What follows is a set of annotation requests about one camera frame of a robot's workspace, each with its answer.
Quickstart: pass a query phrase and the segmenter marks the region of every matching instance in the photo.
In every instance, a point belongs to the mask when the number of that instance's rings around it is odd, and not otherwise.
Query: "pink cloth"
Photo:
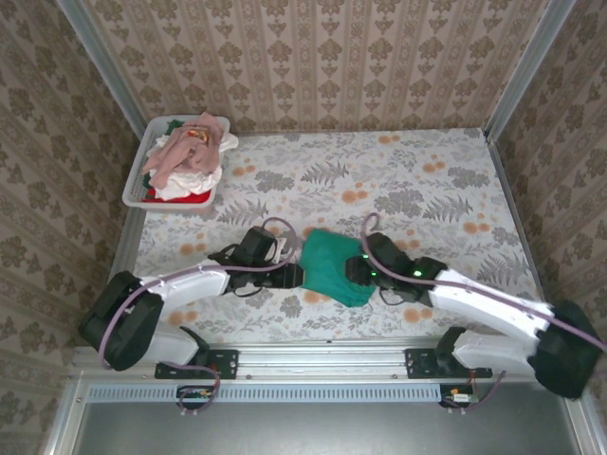
[[[209,144],[194,136],[188,136],[193,127],[209,132]],[[212,173],[219,166],[219,144],[224,129],[211,114],[203,112],[196,120],[186,121],[175,128],[167,143],[148,158],[142,173],[156,169],[150,179],[154,188],[164,189],[171,173]]]

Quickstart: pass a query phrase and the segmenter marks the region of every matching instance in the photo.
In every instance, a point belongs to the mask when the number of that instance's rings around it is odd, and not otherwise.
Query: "cable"
[[[502,384],[502,381],[504,380],[505,376],[506,376],[506,372],[501,372],[500,375],[497,376],[497,380],[493,383],[493,387],[491,387],[491,390],[478,403],[474,403],[473,405],[463,408],[459,405],[459,403],[455,403],[454,401],[450,400],[449,398],[443,398],[443,401],[452,406],[455,406],[458,409],[465,410],[466,412],[468,412],[469,410],[476,410],[480,406],[482,406],[484,403],[486,403],[495,394],[495,392],[500,388],[500,384]]]
[[[202,405],[200,408],[198,408],[194,411],[190,411],[189,409],[187,409],[185,407],[185,405],[183,404],[183,399],[191,391],[197,391],[199,389],[199,387],[189,387],[189,388],[181,391],[181,394],[179,395],[179,403],[177,405],[181,409],[182,414],[187,414],[187,413],[196,414],[199,411],[208,408],[211,405],[211,403],[213,402],[213,400],[217,397],[217,394],[219,393],[219,387],[221,385],[221,377],[219,376],[219,373],[216,372],[213,368],[203,367],[201,365],[179,365],[179,364],[173,363],[173,362],[162,362],[162,363],[164,363],[165,365],[168,365],[171,368],[176,368],[178,370],[195,370],[195,371],[210,373],[210,374],[212,374],[212,377],[215,380],[215,384],[212,388],[211,396],[209,397],[207,402],[204,405]]]
[[[266,289],[266,288],[265,288],[265,287],[263,287],[263,286],[260,286],[260,287],[258,287],[257,289],[255,289],[254,291],[251,291],[251,292],[249,292],[249,293],[247,293],[247,294],[243,294],[242,296],[241,296],[241,295],[239,295],[239,294],[236,294],[236,290],[234,289],[234,291],[233,291],[233,293],[232,293],[232,294],[233,294],[234,296],[236,296],[236,297],[240,297],[241,299],[246,299],[247,297],[253,297],[253,296],[255,296],[255,295],[259,294],[259,293],[260,293],[260,292],[262,292],[264,289]]]
[[[369,215],[367,215],[365,217],[364,221],[362,222],[362,229],[360,231],[360,237],[361,237],[361,240],[362,240],[362,249],[364,250],[365,254],[367,254],[369,256],[369,260],[377,268],[377,270],[380,270],[381,272],[385,273],[389,277],[394,278],[395,280],[401,280],[402,282],[409,282],[411,284],[448,286],[448,287],[455,287],[455,288],[458,288],[458,289],[463,289],[463,290],[465,290],[467,292],[474,292],[475,294],[479,294],[479,295],[481,295],[483,297],[487,297],[489,299],[492,299],[492,300],[498,301],[500,303],[503,303],[504,305],[511,306],[512,308],[515,308],[515,309],[517,309],[519,311],[522,311],[524,313],[527,313],[529,315],[535,316],[536,318],[547,320],[551,324],[554,324],[557,327],[562,328],[562,330],[565,330],[565,331],[569,332],[570,334],[575,335],[576,337],[580,337],[583,340],[589,342],[590,344],[598,347],[599,349],[601,349],[602,352],[606,352],[607,351],[607,345],[606,344],[604,344],[599,339],[594,338],[594,337],[586,334],[585,332],[581,331],[577,327],[569,325],[566,322],[563,322],[563,321],[558,320],[556,318],[553,318],[551,316],[545,315],[544,313],[542,313],[540,311],[537,311],[537,310],[534,310],[533,308],[528,308],[525,305],[522,305],[522,304],[518,303],[517,301],[512,301],[512,300],[503,298],[501,296],[498,296],[496,294],[493,294],[493,293],[491,293],[489,291],[486,291],[485,289],[481,289],[481,288],[476,287],[474,285],[470,285],[470,284],[462,283],[462,282],[448,282],[448,281],[442,281],[442,280],[422,280],[422,279],[419,279],[419,278],[409,278],[409,277],[404,277],[402,275],[398,275],[397,273],[395,273],[395,272],[391,271],[390,269],[384,267],[373,256],[373,253],[371,252],[371,248],[369,247],[369,242],[367,240],[367,226],[369,225],[369,221],[372,218],[375,218],[375,223],[373,224],[373,226],[371,227],[371,229],[377,228],[377,225],[379,224],[379,214],[378,213],[372,212],[372,213],[369,213]]]
[[[133,303],[133,301],[135,301],[135,299],[137,297],[139,297],[141,294],[143,294],[145,291],[147,291],[148,289],[150,289],[151,287],[157,286],[157,285],[166,285],[167,282],[170,282],[171,280],[176,280],[177,278],[181,278],[181,277],[185,277],[188,275],[192,275],[195,273],[203,273],[203,272],[221,272],[221,271],[233,271],[233,272],[259,272],[259,273],[266,273],[266,272],[271,272],[272,270],[276,270],[277,268],[281,268],[287,264],[289,264],[290,259],[293,257],[293,255],[295,254],[295,250],[296,250],[296,246],[299,244],[299,241],[297,239],[297,232],[295,232],[295,228],[293,226],[291,226],[287,220],[284,220],[282,218],[278,218],[278,217],[271,217],[271,218],[267,218],[264,223],[262,224],[262,227],[265,226],[268,222],[270,221],[278,221],[280,223],[283,223],[290,232],[290,236],[291,236],[291,249],[288,252],[288,254],[286,255],[286,257],[280,261],[277,264],[274,265],[269,265],[267,267],[243,267],[240,265],[202,265],[202,264],[197,264],[194,265],[192,267],[189,268],[185,268],[183,270],[178,270],[174,273],[171,273],[165,277],[158,277],[156,280],[152,280],[151,282],[147,282],[144,285],[142,285],[141,287],[137,288],[135,291],[133,291],[132,294],[130,294],[122,303],[122,305],[118,308],[118,310],[116,311],[116,313],[114,314],[114,316],[112,317],[112,319],[110,320],[110,322],[107,324],[107,328],[105,329],[105,332],[103,333],[103,337],[101,338],[101,343],[99,345],[99,362],[101,363],[101,367],[104,368],[105,370],[111,370],[112,368],[105,362],[105,349],[107,348],[107,343],[109,341],[109,338],[112,335],[112,332],[114,331],[114,329],[116,328],[116,324],[118,324],[118,321],[120,319],[120,317],[122,316],[122,314],[124,313],[124,311],[129,307],[129,305],[131,305],[131,303]]]
[[[389,303],[386,298],[383,296],[383,291],[385,291],[385,289],[383,288],[379,288],[379,296],[381,297],[381,301],[383,301],[386,305],[388,306],[398,306],[398,305],[402,305],[403,303],[405,303],[406,301],[403,299],[397,303]]]

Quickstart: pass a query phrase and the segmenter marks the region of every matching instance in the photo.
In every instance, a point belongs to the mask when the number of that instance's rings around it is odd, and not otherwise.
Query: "pile of clothes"
[[[238,146],[238,138],[204,112],[185,123],[173,120],[156,140],[142,169],[145,202],[206,202],[221,179],[220,154]]]

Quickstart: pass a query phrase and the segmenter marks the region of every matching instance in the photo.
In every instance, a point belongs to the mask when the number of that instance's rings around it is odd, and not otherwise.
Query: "red cloth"
[[[203,192],[202,194],[190,194],[187,197],[177,197],[176,199],[169,199],[165,201],[164,199],[156,199],[156,190],[151,188],[148,190],[146,197],[143,199],[143,202],[162,202],[167,204],[202,204],[207,202],[211,197],[211,192]]]

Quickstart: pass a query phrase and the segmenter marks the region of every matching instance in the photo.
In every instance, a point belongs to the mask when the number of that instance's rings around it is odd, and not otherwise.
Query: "gray floor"
[[[505,385],[482,408],[435,404],[89,405],[75,453],[145,455],[578,454],[562,401]]]

